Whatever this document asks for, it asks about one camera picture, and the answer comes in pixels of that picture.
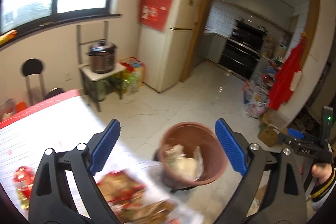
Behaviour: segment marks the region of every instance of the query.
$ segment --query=refrigerator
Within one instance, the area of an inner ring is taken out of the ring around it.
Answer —
[[[140,29],[138,57],[145,64],[144,82],[157,92],[175,85],[189,50],[199,0],[173,0],[162,31]]]

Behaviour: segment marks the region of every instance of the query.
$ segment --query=pressure cooker lid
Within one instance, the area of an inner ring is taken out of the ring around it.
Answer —
[[[115,48],[116,46],[113,43],[106,41],[106,39],[101,39],[99,42],[90,46],[90,50],[94,52],[106,52],[114,50]]]

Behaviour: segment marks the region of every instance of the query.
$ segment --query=table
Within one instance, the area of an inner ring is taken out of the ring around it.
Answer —
[[[20,166],[30,166],[36,172],[47,148],[51,147],[56,152],[72,150],[78,143],[87,143],[95,133],[102,132],[104,128],[105,125],[86,105],[77,90],[56,95],[0,122],[0,183],[26,218],[28,214],[21,209],[16,187],[12,182],[14,171]],[[123,169],[127,169],[129,175],[146,185],[145,197],[149,203],[173,200],[178,205],[176,210],[181,215],[183,224],[202,223],[203,216],[200,213],[164,190],[160,182],[162,165],[136,157],[121,140],[116,142],[103,170],[94,179],[98,182],[105,174]],[[71,171],[66,172],[77,210],[88,216],[73,174]]]
[[[117,92],[119,93],[119,99],[122,100],[122,72],[126,70],[125,66],[120,63],[115,63],[114,69],[108,73],[94,73],[91,70],[89,64],[79,65],[78,68],[81,74],[84,92],[86,95],[89,95],[89,97],[95,102],[98,112],[101,112],[101,109],[99,105],[98,89],[96,84],[97,81],[109,78],[108,80],[110,84],[117,90]],[[111,77],[113,75],[117,75],[118,73],[120,73],[121,75],[119,79]]]

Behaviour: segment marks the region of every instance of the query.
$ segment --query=window sill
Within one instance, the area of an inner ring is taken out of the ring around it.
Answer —
[[[73,17],[73,18],[68,18],[64,20],[60,20],[57,22],[48,22],[44,23],[43,25],[40,25],[36,28],[33,28],[29,31],[25,32],[20,32],[18,30],[18,34],[16,35],[15,38],[9,40],[8,42],[0,45],[0,51],[4,50],[5,48],[9,47],[11,44],[14,44],[15,42],[18,42],[24,38],[27,38],[31,35],[50,30],[56,27],[61,27],[69,24],[74,24],[74,23],[80,23],[80,22],[85,22],[85,21],[90,21],[90,20],[95,20],[95,19],[109,19],[109,18],[120,18],[122,17],[121,14],[101,14],[101,15],[92,15],[92,16],[81,16],[81,17]]]

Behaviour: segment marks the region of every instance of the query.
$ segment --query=brown trash can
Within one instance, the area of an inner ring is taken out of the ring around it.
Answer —
[[[184,180],[175,175],[166,164],[164,152],[176,144],[183,145],[184,153],[191,158],[195,148],[200,147],[204,171],[199,180]],[[162,182],[172,190],[209,184],[218,179],[228,165],[228,159],[213,131],[197,122],[181,122],[170,127],[161,139],[157,156],[164,167]]]

